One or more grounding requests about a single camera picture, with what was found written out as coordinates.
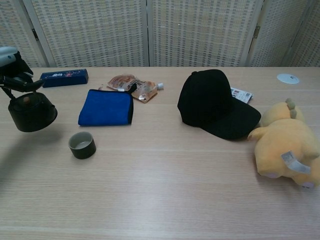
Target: stuffed animal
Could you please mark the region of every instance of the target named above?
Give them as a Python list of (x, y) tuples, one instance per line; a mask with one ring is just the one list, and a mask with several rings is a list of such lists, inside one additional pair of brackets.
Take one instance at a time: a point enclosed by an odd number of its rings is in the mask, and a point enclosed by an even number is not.
[(320, 143), (305, 124), (301, 110), (288, 98), (273, 105), (261, 118), (249, 140), (254, 149), (257, 171), (269, 178), (292, 178), (298, 185), (320, 184)]

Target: black baseball cap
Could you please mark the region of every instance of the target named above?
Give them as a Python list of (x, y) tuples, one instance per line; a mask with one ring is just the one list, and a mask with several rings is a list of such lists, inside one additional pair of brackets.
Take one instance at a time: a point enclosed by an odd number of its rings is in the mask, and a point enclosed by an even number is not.
[(227, 140), (247, 136), (261, 118), (255, 108), (232, 97), (218, 69), (194, 71), (182, 87), (178, 109), (185, 124)]

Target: blue cloth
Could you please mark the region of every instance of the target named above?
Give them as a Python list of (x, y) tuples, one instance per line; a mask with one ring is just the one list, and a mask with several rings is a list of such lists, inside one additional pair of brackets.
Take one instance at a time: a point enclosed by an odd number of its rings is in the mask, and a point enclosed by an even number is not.
[(90, 89), (78, 124), (80, 126), (116, 126), (131, 124), (134, 111), (129, 92)]

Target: blue box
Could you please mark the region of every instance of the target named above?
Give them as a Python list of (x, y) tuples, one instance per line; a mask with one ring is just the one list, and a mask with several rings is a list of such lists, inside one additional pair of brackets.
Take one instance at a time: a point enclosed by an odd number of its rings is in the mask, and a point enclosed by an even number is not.
[(44, 80), (44, 88), (87, 84), (88, 79), (87, 69), (44, 72), (40, 77), (40, 80)]

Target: white tag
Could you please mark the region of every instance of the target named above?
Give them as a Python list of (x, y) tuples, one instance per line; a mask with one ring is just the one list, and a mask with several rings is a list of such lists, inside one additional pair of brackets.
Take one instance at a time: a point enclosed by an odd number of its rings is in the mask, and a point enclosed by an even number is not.
[(282, 154), (281, 157), (289, 169), (302, 174), (310, 174), (310, 167), (299, 162), (292, 151)]

